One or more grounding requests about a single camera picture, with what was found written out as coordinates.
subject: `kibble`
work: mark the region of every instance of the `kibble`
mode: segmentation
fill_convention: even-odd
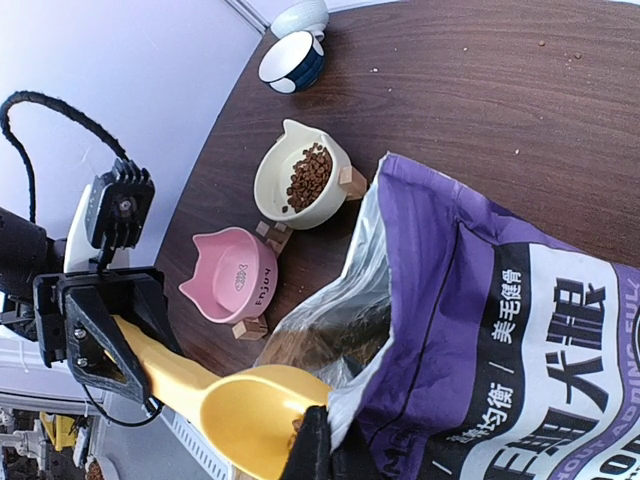
[[[289,437],[289,450],[293,448],[293,444],[296,443],[296,438],[298,437],[298,433],[300,432],[300,428],[302,428],[302,421],[304,420],[304,415],[296,418],[292,423],[293,425],[293,435]]]
[[[311,148],[302,151],[304,159],[293,166],[291,186],[287,188],[287,203],[296,213],[315,202],[329,182],[333,168],[333,159],[326,147],[314,143]],[[288,206],[282,207],[287,213]]]

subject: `black cable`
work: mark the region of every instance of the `black cable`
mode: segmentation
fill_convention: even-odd
[[[87,398],[89,399],[89,402],[91,403],[91,405],[93,405],[96,408],[96,410],[98,410],[98,412],[100,412],[100,415],[102,415],[104,418],[106,418],[110,422],[115,423],[116,425],[119,425],[121,427],[144,427],[145,425],[150,424],[156,418],[158,418],[160,413],[162,413],[162,408],[164,407],[164,403],[162,403],[159,400],[157,400],[158,407],[151,414],[151,416],[149,418],[147,418],[146,420],[142,420],[141,422],[137,422],[137,423],[123,422],[122,420],[117,420],[117,419],[113,418],[111,415],[109,415],[106,412],[106,410],[104,408],[102,408],[102,405],[100,405],[98,402],[96,402],[94,400],[94,398],[91,396],[91,393],[89,393],[89,389],[87,388],[87,386],[85,384],[81,384],[81,385],[82,385],[82,388],[84,389],[84,393],[87,394]]]
[[[33,164],[31,163],[31,159],[29,158],[24,145],[22,145],[20,140],[18,140],[11,131],[11,123],[9,121],[9,110],[11,107],[22,102],[36,103],[64,115],[69,120],[79,123],[102,140],[109,148],[111,148],[111,150],[113,150],[113,153],[115,153],[117,157],[122,158],[123,160],[128,158],[124,148],[122,148],[118,140],[113,135],[107,132],[99,123],[91,120],[80,110],[72,107],[63,100],[50,97],[44,93],[29,91],[15,92],[9,96],[9,98],[0,105],[0,127],[2,127],[2,133],[5,138],[16,148],[16,150],[18,150],[18,153],[22,158],[22,162],[27,170],[27,177],[29,179],[29,220],[32,223],[36,223],[36,177],[33,171]]]

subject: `bowl rim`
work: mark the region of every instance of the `bowl rim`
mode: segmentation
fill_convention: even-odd
[[[231,231],[239,231],[241,233],[243,233],[246,237],[249,238],[249,240],[251,241],[251,246],[253,248],[253,252],[255,254],[256,257],[256,264],[258,266],[258,270],[260,269],[260,265],[262,264],[261,260],[260,260],[260,246],[258,245],[258,239],[256,238],[255,235],[253,235],[249,230],[242,228],[242,227],[227,227],[224,228],[222,230],[219,230],[217,232],[212,232],[212,233],[196,233],[195,235],[192,236],[192,241],[194,242],[195,245],[195,239],[196,237],[198,238],[206,238],[206,237],[214,237],[214,236],[218,236],[218,235],[222,235],[224,233],[229,233]],[[243,301],[242,306],[239,307],[236,311],[231,311],[228,310],[230,312],[230,315],[224,317],[224,318],[214,318],[212,317],[210,314],[208,314],[204,308],[202,307],[202,305],[200,305],[200,302],[191,297],[190,295],[188,295],[183,289],[182,286],[186,283],[189,283],[190,281],[192,281],[193,279],[195,279],[198,276],[198,268],[200,265],[200,260],[202,258],[202,253],[200,251],[198,251],[198,260],[196,260],[196,264],[195,267],[193,268],[193,275],[191,276],[191,278],[189,278],[186,282],[181,283],[180,285],[178,285],[178,290],[180,290],[180,293],[182,293],[185,297],[187,297],[189,300],[191,300],[193,302],[193,304],[198,308],[198,310],[200,311],[200,313],[202,314],[203,317],[205,317],[207,320],[213,322],[213,323],[231,323],[233,321],[235,321],[237,319],[238,316],[240,316],[240,312],[244,311],[247,306],[249,305],[249,303],[251,302],[252,298],[253,298],[253,293],[255,292],[255,288],[256,285],[258,284],[258,276],[256,275],[254,281],[251,283],[250,285],[250,294],[247,295],[247,298]]]
[[[258,171],[256,172],[256,177],[255,180],[253,182],[253,197],[255,199],[256,205],[258,206],[258,210],[260,210],[260,212],[265,215],[266,217],[270,218],[271,220],[275,221],[275,222],[282,222],[282,223],[287,223],[287,222],[291,222],[293,220],[297,220],[299,218],[304,218],[305,215],[308,215],[308,211],[314,207],[314,205],[319,204],[322,199],[324,197],[326,197],[327,194],[327,190],[329,187],[329,185],[331,184],[332,181],[335,180],[336,175],[340,175],[340,172],[338,171],[339,169],[335,168],[335,162],[334,162],[334,158],[335,158],[335,152],[333,147],[331,146],[331,142],[327,141],[330,136],[327,132],[324,132],[323,130],[317,129],[317,128],[313,128],[313,127],[307,127],[310,130],[313,130],[315,132],[317,132],[320,136],[321,139],[323,139],[322,144],[330,151],[331,157],[332,157],[332,166],[331,166],[331,174],[329,175],[329,179],[327,180],[327,184],[324,186],[324,188],[322,189],[322,192],[320,192],[320,195],[318,195],[318,198],[315,199],[315,201],[309,205],[307,208],[305,208],[304,210],[301,210],[300,212],[294,213],[293,215],[284,215],[282,213],[275,213],[275,214],[271,214],[269,212],[269,214],[267,214],[267,211],[265,208],[262,207],[262,202],[258,200],[259,196],[258,196],[258,180],[260,179],[261,175],[263,175],[265,164],[266,161],[268,159],[268,157],[270,155],[272,155],[273,150],[275,150],[276,147],[278,147],[280,145],[279,142],[276,142],[270,149],[269,151],[265,154],[265,156],[262,158],[262,161],[260,162],[260,166],[258,167]]]
[[[317,5],[319,7],[322,7],[322,17],[323,19],[326,17],[327,20],[319,23],[322,23],[325,28],[327,27],[328,17],[329,17],[329,7],[327,6],[327,2],[325,0],[298,0],[296,3],[294,3],[290,7],[287,7],[285,10],[280,12],[278,16],[273,20],[273,22],[271,22],[271,26],[269,28],[273,27],[274,24],[278,25],[281,22],[286,22],[288,20],[287,16],[290,16],[292,13],[295,13],[296,10],[299,10],[302,5]],[[320,14],[320,10],[318,9],[314,13]]]
[[[295,66],[293,68],[291,68],[285,74],[280,75],[279,77],[276,76],[275,78],[271,78],[271,77],[266,76],[266,74],[265,74],[266,72],[264,72],[264,68],[266,68],[265,65],[267,65],[268,62],[271,62],[272,58],[275,58],[276,56],[278,56],[281,53],[281,50],[289,48],[289,44],[290,43],[291,44],[296,44],[296,42],[295,42],[296,37],[301,37],[300,40],[306,39],[308,41],[308,43],[309,43],[307,49],[305,50],[304,56],[301,59],[299,59],[297,61],[297,63],[295,64]],[[307,57],[307,55],[309,55],[309,52],[313,48],[314,42],[316,42],[316,41],[317,40],[313,36],[313,34],[311,32],[306,31],[306,30],[300,30],[298,32],[293,32],[293,33],[290,33],[289,35],[286,35],[286,36],[282,37],[275,44],[273,44],[273,46],[267,51],[267,53],[265,53],[264,57],[262,57],[262,60],[260,61],[260,66],[258,67],[258,77],[264,83],[273,83],[273,82],[277,82],[278,80],[282,80],[287,75],[289,75],[291,72],[293,72],[296,68],[298,68],[298,66],[300,66],[300,63]]]

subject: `blue and white bowl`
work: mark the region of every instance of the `blue and white bowl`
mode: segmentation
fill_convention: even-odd
[[[309,32],[294,32],[276,43],[262,59],[260,80],[279,93],[294,93],[313,85],[324,68],[324,50]]]

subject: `white wall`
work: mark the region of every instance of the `white wall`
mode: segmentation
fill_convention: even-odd
[[[300,0],[247,0],[269,23],[290,6]],[[346,10],[347,8],[364,7],[379,3],[389,3],[399,0],[325,0],[330,12]]]
[[[135,263],[149,264],[259,40],[221,0],[0,0],[0,101],[23,89],[62,98],[149,168],[157,193],[134,252]],[[38,223],[63,237],[84,185],[113,155],[44,107],[14,107],[11,121],[34,163]],[[0,205],[28,216],[21,159],[1,136]]]

